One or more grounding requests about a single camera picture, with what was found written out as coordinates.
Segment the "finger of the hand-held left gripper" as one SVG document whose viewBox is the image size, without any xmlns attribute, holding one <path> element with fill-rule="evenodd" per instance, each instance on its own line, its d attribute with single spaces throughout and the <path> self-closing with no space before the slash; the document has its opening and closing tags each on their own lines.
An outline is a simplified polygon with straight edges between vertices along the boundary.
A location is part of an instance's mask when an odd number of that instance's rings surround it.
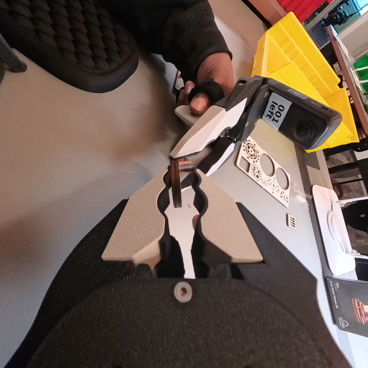
<svg viewBox="0 0 368 368">
<path fill-rule="evenodd" d="M 170 158 L 178 159 L 196 154 L 217 139 L 226 128 L 234 127 L 245 109 L 247 100 L 248 98 L 245 98 L 228 109 L 211 106 L 177 143 L 170 153 Z"/>
<path fill-rule="evenodd" d="M 220 137 L 211 151 L 197 164 L 197 170 L 209 176 L 218 170 L 234 153 L 236 142 L 227 137 Z"/>
</svg>

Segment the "black desk mat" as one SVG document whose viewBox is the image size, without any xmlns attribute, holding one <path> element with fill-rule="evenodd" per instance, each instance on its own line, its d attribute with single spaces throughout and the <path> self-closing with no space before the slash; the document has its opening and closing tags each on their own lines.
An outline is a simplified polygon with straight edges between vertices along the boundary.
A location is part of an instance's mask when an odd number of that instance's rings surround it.
<svg viewBox="0 0 368 368">
<path fill-rule="evenodd" d="M 312 195 L 312 187 L 314 185 L 322 186 L 332 190 L 333 186 L 323 151 L 320 150 L 307 153 L 298 146 L 295 146 L 295 149 L 304 192 Z M 333 274 L 329 269 L 325 255 L 323 239 L 320 232 L 320 226 L 313 199 L 308 200 L 308 204 L 310 220 L 314 232 L 318 255 L 320 258 L 322 273 L 327 277 L 332 277 Z"/>
</svg>

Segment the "white flat device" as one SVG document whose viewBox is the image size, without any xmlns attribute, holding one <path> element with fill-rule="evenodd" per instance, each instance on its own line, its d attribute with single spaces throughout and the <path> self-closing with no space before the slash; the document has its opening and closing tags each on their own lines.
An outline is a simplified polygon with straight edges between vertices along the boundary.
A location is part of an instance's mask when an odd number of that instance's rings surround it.
<svg viewBox="0 0 368 368">
<path fill-rule="evenodd" d="M 355 272 L 355 257 L 336 193 L 313 185 L 312 196 L 329 270 L 334 276 Z"/>
</svg>

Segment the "dark product box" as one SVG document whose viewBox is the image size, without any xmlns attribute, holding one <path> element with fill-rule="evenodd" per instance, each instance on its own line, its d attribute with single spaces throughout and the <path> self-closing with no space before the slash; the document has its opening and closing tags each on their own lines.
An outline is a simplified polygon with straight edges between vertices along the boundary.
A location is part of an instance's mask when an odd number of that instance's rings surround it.
<svg viewBox="0 0 368 368">
<path fill-rule="evenodd" d="M 368 283 L 326 277 L 334 322 L 338 329 L 368 337 Z"/>
</svg>

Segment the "clear plastic bag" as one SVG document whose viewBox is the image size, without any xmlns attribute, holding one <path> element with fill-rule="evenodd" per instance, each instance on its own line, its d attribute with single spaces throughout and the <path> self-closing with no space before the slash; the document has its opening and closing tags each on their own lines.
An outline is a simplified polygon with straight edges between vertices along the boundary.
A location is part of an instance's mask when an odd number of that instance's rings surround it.
<svg viewBox="0 0 368 368">
<path fill-rule="evenodd" d="M 296 199 L 296 201 L 300 204 L 300 205 L 302 205 L 303 207 L 306 207 L 306 208 L 309 208 L 309 201 L 312 199 L 312 196 L 311 195 L 309 195 L 309 194 L 307 194 L 307 193 L 305 193 L 303 190 L 301 190 L 295 183 L 292 185 L 292 187 L 291 187 L 291 195 L 292 195 L 292 197 L 295 199 L 295 195 L 296 194 L 300 194 L 300 195 L 302 195 L 303 197 L 305 197 L 305 199 L 306 199 L 306 202 L 305 203 L 300 203 L 299 201 L 297 201 Z"/>
</svg>

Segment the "person's left forearm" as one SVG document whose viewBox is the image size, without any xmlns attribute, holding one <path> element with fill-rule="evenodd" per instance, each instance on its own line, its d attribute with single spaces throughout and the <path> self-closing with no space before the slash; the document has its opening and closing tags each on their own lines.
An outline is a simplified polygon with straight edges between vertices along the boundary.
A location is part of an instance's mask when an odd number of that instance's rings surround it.
<svg viewBox="0 0 368 368">
<path fill-rule="evenodd" d="M 172 63 L 185 81 L 193 81 L 214 54 L 232 61 L 208 1 L 113 0 L 104 1 L 104 7 L 141 46 Z"/>
</svg>

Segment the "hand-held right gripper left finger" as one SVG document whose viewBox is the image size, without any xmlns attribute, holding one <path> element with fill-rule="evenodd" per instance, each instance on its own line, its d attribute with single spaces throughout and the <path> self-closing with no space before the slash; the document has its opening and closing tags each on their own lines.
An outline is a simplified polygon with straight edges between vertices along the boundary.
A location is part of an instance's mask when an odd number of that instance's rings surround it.
<svg viewBox="0 0 368 368">
<path fill-rule="evenodd" d="M 130 196 L 102 253 L 103 261 L 147 264 L 159 274 L 172 246 L 165 214 L 170 205 L 169 189 L 170 172 L 165 168 Z"/>
</svg>

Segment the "person's left hand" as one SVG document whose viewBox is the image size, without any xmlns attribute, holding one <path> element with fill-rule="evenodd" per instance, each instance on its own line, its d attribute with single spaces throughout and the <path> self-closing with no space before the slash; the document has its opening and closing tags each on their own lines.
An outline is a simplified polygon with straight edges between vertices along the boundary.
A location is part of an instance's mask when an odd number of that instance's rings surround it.
<svg viewBox="0 0 368 368">
<path fill-rule="evenodd" d="M 203 115 L 212 102 L 205 93 L 198 93 L 188 102 L 191 90 L 206 79 L 213 79 L 217 82 L 225 95 L 228 95 L 235 85 L 232 60 L 228 53 L 215 53 L 208 56 L 199 66 L 196 76 L 192 80 L 186 80 L 184 89 L 180 91 L 177 105 L 188 105 L 191 114 L 195 116 Z"/>
</svg>

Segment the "yellow plastic bin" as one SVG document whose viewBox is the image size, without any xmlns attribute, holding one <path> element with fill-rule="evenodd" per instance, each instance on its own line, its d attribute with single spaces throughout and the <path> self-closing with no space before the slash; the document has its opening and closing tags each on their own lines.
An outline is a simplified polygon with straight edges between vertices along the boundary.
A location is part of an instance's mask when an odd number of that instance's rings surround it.
<svg viewBox="0 0 368 368">
<path fill-rule="evenodd" d="M 359 142 L 347 89 L 292 12 L 258 41 L 251 76 L 273 78 L 341 114 L 337 130 L 308 153 Z"/>
</svg>

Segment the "wooden ring base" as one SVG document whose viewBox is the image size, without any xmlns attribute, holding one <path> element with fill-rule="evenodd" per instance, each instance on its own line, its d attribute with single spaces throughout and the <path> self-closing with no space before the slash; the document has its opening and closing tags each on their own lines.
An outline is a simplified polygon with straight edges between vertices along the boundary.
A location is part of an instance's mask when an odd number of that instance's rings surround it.
<svg viewBox="0 0 368 368">
<path fill-rule="evenodd" d="M 174 208 L 182 207 L 182 191 L 180 181 L 179 159 L 170 159 L 170 183 Z"/>
</svg>

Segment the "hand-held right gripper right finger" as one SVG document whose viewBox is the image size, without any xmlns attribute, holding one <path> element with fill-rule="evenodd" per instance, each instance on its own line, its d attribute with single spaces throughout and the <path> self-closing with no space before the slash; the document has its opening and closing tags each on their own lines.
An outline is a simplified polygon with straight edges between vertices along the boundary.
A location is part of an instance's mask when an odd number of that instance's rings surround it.
<svg viewBox="0 0 368 368">
<path fill-rule="evenodd" d="M 199 169 L 192 188 L 198 211 L 193 261 L 209 269 L 220 265 L 258 264 L 264 258 L 235 200 Z"/>
</svg>

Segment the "brown wooden post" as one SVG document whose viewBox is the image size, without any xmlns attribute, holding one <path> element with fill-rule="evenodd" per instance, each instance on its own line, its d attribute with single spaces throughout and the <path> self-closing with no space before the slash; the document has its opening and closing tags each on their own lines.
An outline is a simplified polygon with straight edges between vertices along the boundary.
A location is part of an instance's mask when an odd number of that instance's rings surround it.
<svg viewBox="0 0 368 368">
<path fill-rule="evenodd" d="M 349 54 L 349 51 L 346 49 L 335 29 L 332 26 L 329 26 L 327 29 L 327 34 L 329 36 L 330 42 L 334 49 L 334 53 L 336 55 L 339 67 L 342 71 L 342 75 L 345 78 L 347 83 L 347 87 L 350 91 L 350 96 L 355 105 L 357 115 L 359 117 L 362 130 L 364 131 L 365 136 L 368 136 L 368 120 L 367 120 L 367 110 L 364 105 L 364 92 L 360 85 L 364 81 L 360 81 L 358 78 L 358 69 L 353 68 L 353 57 Z"/>
</svg>

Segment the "green storage bin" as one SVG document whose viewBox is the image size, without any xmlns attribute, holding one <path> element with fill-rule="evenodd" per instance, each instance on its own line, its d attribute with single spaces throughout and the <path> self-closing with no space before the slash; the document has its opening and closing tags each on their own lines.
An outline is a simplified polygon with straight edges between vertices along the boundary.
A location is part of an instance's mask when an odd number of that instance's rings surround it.
<svg viewBox="0 0 368 368">
<path fill-rule="evenodd" d="M 368 55 L 364 55 L 353 64 L 353 78 L 359 91 L 368 98 Z"/>
</svg>

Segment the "wooden parts board round holes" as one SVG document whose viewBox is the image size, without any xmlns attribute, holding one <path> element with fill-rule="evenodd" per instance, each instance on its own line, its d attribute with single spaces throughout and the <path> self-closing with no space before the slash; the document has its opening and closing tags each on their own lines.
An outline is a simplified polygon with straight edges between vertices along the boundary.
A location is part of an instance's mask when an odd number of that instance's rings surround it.
<svg viewBox="0 0 368 368">
<path fill-rule="evenodd" d="M 240 145 L 235 165 L 288 208 L 291 177 L 253 138 L 248 137 Z"/>
</svg>

